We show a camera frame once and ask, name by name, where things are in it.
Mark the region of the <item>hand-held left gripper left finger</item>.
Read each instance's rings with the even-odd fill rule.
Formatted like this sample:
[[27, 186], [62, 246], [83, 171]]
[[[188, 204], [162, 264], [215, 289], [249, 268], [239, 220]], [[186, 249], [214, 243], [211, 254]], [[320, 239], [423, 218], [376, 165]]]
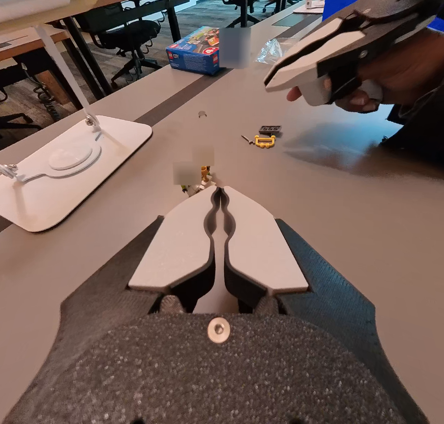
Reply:
[[212, 234], [219, 205], [220, 188], [211, 186], [170, 210], [130, 278], [129, 288], [174, 295], [186, 311], [194, 310], [215, 281]]

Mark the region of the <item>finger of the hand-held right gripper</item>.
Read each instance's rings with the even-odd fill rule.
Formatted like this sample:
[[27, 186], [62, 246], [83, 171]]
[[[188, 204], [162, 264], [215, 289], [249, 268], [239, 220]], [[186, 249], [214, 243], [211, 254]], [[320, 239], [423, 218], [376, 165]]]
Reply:
[[335, 18], [302, 38], [270, 69], [265, 90], [326, 90], [328, 73], [348, 63], [348, 18]]
[[322, 40], [300, 40], [275, 63], [274, 92], [297, 87], [308, 105], [327, 104], [331, 92], [324, 88], [325, 78], [347, 63], [337, 58], [364, 37], [364, 32], [352, 31]]

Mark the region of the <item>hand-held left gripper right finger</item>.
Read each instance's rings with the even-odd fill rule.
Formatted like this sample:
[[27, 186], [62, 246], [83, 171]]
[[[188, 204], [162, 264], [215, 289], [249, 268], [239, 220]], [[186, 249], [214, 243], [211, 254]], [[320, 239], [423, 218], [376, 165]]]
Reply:
[[309, 288], [276, 218], [232, 187], [224, 187], [225, 287], [241, 311], [266, 296], [306, 293]]

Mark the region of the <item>lime white lego minifigure torso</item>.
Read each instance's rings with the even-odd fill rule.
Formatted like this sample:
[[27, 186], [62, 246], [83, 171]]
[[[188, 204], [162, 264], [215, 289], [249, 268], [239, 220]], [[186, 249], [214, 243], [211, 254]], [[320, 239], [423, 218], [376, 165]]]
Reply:
[[200, 184], [195, 185], [184, 185], [182, 186], [182, 191], [186, 193], [189, 197], [211, 187], [216, 186], [216, 183], [212, 181], [212, 179], [209, 177], [208, 181], [202, 180]]

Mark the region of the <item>person's right forearm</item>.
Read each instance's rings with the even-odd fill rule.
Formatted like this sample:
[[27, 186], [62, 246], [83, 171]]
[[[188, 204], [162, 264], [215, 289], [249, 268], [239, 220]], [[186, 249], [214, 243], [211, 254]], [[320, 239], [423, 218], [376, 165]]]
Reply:
[[413, 106], [399, 106], [403, 126], [381, 146], [426, 158], [443, 161], [444, 152], [444, 86], [441, 83], [416, 100]]

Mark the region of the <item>blue lego box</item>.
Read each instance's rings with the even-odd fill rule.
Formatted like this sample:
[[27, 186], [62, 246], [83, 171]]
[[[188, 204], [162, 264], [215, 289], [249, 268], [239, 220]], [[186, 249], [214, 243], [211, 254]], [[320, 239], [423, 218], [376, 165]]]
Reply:
[[166, 47], [171, 68], [215, 75], [219, 65], [219, 28], [203, 26]]

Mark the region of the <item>person's right hand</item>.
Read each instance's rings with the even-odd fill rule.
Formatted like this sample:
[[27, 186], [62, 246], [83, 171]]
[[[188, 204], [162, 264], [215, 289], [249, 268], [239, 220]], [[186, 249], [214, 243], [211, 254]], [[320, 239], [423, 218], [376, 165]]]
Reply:
[[425, 28], [358, 70], [382, 89], [382, 104], [411, 107], [437, 88], [444, 75], [443, 33]]

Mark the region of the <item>clear plastic bag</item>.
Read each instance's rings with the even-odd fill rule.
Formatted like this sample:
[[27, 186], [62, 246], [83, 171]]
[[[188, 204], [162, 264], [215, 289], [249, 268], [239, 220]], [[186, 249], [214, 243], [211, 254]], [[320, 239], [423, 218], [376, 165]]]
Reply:
[[267, 41], [255, 58], [255, 62], [272, 66], [280, 60], [286, 52], [287, 38], [273, 38]]

